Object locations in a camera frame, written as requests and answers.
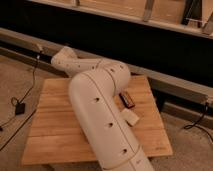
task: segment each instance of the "power cord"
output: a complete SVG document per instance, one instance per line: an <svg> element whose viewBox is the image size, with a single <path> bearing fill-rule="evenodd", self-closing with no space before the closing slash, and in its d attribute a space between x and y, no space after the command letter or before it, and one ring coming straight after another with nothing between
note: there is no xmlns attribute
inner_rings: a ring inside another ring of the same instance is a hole
<svg viewBox="0 0 213 171"><path fill-rule="evenodd" d="M38 67L38 63L39 63L39 59L40 59L40 54L38 54L37 58L36 58L36 63L33 67L33 72L32 72L32 75L33 75L33 83L32 83L32 86L27 90L27 92L25 93L25 95L21 98L21 100L19 100L18 98L16 97L12 97L11 98L11 104L14 106L14 107L17 107L18 105L22 104L22 102L25 100L25 98L29 95L29 93L32 91L32 89L34 88L35 86L35 71Z"/></svg>
<svg viewBox="0 0 213 171"><path fill-rule="evenodd" d="M0 152L9 144L9 142L16 136L21 128L27 123L27 121L35 114L36 109L27 117L27 119L21 124L21 126L14 132L14 134L7 140L7 142L0 147Z"/></svg>
<svg viewBox="0 0 213 171"><path fill-rule="evenodd" d="M23 101L26 99L26 97L29 95L29 93L32 91L32 89L35 86L35 72L36 69L38 67L39 64L39 59L40 59L40 55L42 54L42 50L40 50L39 54L36 57L36 62L35 65L33 67L33 72L32 72L32 86L27 90L27 92L24 94L24 96L19 100L16 97L12 97L11 98L11 104L15 107L15 115L13 117L11 117L7 122L3 123L0 125L0 131L3 131L3 127L8 125L13 119L15 119L16 115L22 114L25 112L25 103L23 103Z"/></svg>
<svg viewBox="0 0 213 171"><path fill-rule="evenodd" d="M198 125L197 125L197 124L199 124L199 123L203 120L203 118L204 118L205 115L207 114L207 111L208 111L208 109L209 109L209 103L206 102L204 107L205 107L205 108L204 108L204 112L203 112L203 114L201 115L201 117L198 118L198 120L195 121L193 124L189 124L189 125L184 126L183 129L189 130L189 129L192 129L193 127L196 127L196 128L198 128L198 129L200 129L201 131L205 132L205 133L208 135L208 137L209 137L211 143L213 144L213 137L212 137L212 135L211 135L206 129L204 129L204 128L202 128L201 126L198 126Z"/></svg>

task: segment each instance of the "white robotic arm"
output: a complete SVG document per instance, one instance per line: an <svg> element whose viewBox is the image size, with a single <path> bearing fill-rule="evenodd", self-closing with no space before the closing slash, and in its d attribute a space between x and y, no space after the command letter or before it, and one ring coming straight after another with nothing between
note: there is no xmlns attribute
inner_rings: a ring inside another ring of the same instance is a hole
<svg viewBox="0 0 213 171"><path fill-rule="evenodd" d="M102 170L152 171L113 100L130 80L128 67L119 61L78 59L72 54L71 48L64 47L51 62L68 75L80 72L70 82L69 97Z"/></svg>

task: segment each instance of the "wire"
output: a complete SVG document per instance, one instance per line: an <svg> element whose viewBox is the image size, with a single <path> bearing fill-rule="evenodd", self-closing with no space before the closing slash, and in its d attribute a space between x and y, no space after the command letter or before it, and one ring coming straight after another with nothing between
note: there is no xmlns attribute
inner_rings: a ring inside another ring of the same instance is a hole
<svg viewBox="0 0 213 171"><path fill-rule="evenodd" d="M16 134L19 132L19 130L27 123L27 121L34 115L36 112L36 109L27 117L27 119L21 124L21 126L15 131L15 133L7 140L7 142L0 147L0 152L9 144L9 142L16 136Z"/></svg>
<svg viewBox="0 0 213 171"><path fill-rule="evenodd" d="M36 57L36 62L35 62L35 65L33 67L33 72L32 72L32 86L26 91L26 93L24 94L24 96L21 98L21 100L19 100L18 98L16 97L12 97L11 98L11 104L16 107L18 104L21 104L25 98L29 95L29 93L32 91L32 89L34 88L35 86L35 72L36 72L36 69L38 67L38 63L39 63L39 59L40 59L40 54L41 52L37 55ZM11 117L8 121L6 121L5 123L1 124L0 125L0 131L3 131L3 127L8 125L14 118L16 117L16 115L14 115L13 117Z"/></svg>
<svg viewBox="0 0 213 171"><path fill-rule="evenodd" d="M35 63L34 68L33 68L33 72L32 72L32 74L33 74L33 78L32 78L33 83L32 83L32 86L27 90L27 92L26 92L25 95L21 98L21 100L19 100L19 99L16 98L16 97L12 97L12 98L11 98L11 104L12 104L13 106L17 106L18 104L22 103L22 102L24 101L24 99L25 99L25 98L29 95L29 93L32 91L32 89L34 88L34 86L35 86L35 71L36 71L36 69L37 69L37 67L38 67L39 59L40 59L40 54L38 54L38 56L37 56L37 58L36 58L36 63Z"/></svg>
<svg viewBox="0 0 213 171"><path fill-rule="evenodd" d="M204 108L204 112L201 115L201 117L198 118L198 120L195 121L193 124L189 124L189 125L184 126L183 129L189 130L189 129L192 129L193 127L196 127L198 129L200 129L201 131L205 132L208 135L208 137L210 138L211 143L213 143L213 137L212 137L212 135L206 129L204 129L204 128L200 127L200 126L197 126L197 124L199 124L203 120L203 118L205 117L205 115L207 114L207 111L209 109L209 103L206 103L204 107L205 107Z"/></svg>

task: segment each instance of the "plywood platform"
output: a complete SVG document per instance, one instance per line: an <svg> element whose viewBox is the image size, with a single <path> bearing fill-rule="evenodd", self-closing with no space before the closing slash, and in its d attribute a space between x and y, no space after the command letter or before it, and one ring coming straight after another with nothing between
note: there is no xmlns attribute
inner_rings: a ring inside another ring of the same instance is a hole
<svg viewBox="0 0 213 171"><path fill-rule="evenodd" d="M96 157L80 128L68 99L70 79L47 79L22 158L23 165L95 161ZM172 148L149 83L133 76L127 88L141 118L132 128L149 157L172 154ZM119 97L116 104L124 108Z"/></svg>

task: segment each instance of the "wooden board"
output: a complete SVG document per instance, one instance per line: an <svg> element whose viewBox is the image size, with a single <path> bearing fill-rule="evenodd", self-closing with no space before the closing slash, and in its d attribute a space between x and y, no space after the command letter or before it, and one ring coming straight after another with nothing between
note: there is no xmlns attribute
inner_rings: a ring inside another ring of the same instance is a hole
<svg viewBox="0 0 213 171"><path fill-rule="evenodd" d="M98 10L142 17L146 0L80 0L80 5Z"/></svg>
<svg viewBox="0 0 213 171"><path fill-rule="evenodd" d="M155 0L152 20L181 24L185 0Z"/></svg>
<svg viewBox="0 0 213 171"><path fill-rule="evenodd" d="M71 0L47 0L50 2L57 2L57 3L64 3L64 4L70 4Z"/></svg>
<svg viewBox="0 0 213 171"><path fill-rule="evenodd" d="M213 0L203 0L203 21L208 21L210 15L213 13Z"/></svg>
<svg viewBox="0 0 213 171"><path fill-rule="evenodd" d="M95 161L68 99L70 79L47 79L22 158L23 165ZM172 149L145 76L133 76L127 91L141 118L132 128L149 157L171 155ZM124 108L115 97L119 109Z"/></svg>

